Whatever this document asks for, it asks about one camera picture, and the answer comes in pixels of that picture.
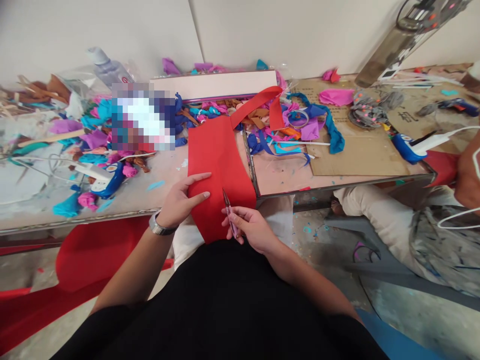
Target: clear bottle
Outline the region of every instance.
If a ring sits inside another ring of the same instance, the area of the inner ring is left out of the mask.
[[[90,60],[95,64],[95,75],[109,89],[112,89],[112,84],[135,82],[124,66],[116,60],[110,60],[100,47],[90,47],[86,52]]]
[[[372,86],[389,66],[399,60],[403,51],[413,47],[415,36],[423,27],[424,18],[432,10],[432,3],[433,1],[422,1],[414,5],[408,15],[396,23],[357,75],[355,84],[362,88]]]

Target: gray patterned clothing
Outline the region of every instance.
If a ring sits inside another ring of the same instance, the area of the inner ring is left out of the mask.
[[[466,209],[431,205],[416,213],[410,251],[438,282],[480,298],[480,228],[442,229],[437,223]],[[465,214],[443,223],[446,227],[480,225],[480,217]]]

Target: water bottle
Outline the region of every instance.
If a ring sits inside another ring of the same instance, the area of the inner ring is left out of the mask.
[[[135,82],[124,66],[116,60],[110,60],[101,48],[97,46],[90,47],[86,52],[90,60],[95,64],[95,75],[110,90],[112,89],[112,84]]]

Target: red fabric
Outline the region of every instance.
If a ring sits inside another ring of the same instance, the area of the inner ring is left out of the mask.
[[[270,86],[260,91],[231,115],[231,128],[235,129],[248,114],[274,99],[270,104],[270,129],[284,129],[285,123],[282,117],[282,106],[280,105],[280,94],[282,91],[283,90],[280,86]]]
[[[450,185],[457,178],[457,163],[460,155],[440,151],[427,151],[428,156],[423,160],[435,171],[436,176],[429,187]]]
[[[58,252],[58,285],[0,302],[0,356],[100,294],[148,222],[142,216],[76,226]]]
[[[225,239],[228,227],[222,227],[225,215],[223,189],[232,206],[254,208],[257,202],[252,181],[245,171],[237,149],[232,123],[227,116],[209,119],[188,134],[188,175],[209,173],[188,189],[190,197],[210,192],[191,215],[206,244]]]
[[[0,303],[10,299],[18,298],[19,296],[27,295],[30,290],[32,290],[31,287],[22,287],[14,290],[0,291]]]
[[[22,253],[28,250],[42,248],[45,245],[23,245],[23,246],[9,246],[9,247],[0,247],[0,256]]]

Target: wooden stick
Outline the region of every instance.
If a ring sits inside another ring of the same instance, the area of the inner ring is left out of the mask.
[[[300,145],[300,144],[330,146],[329,142],[308,142],[308,141],[277,141],[277,144],[291,144],[292,146]]]
[[[57,135],[54,135],[54,136],[45,137],[43,139],[25,141],[25,142],[19,143],[18,147],[19,148],[24,148],[27,145],[35,144],[35,143],[54,143],[58,140],[76,138],[80,135],[85,135],[88,131],[89,131],[88,129],[83,128],[83,129],[76,130],[76,131],[70,131],[70,132],[65,132],[63,134],[57,134]]]

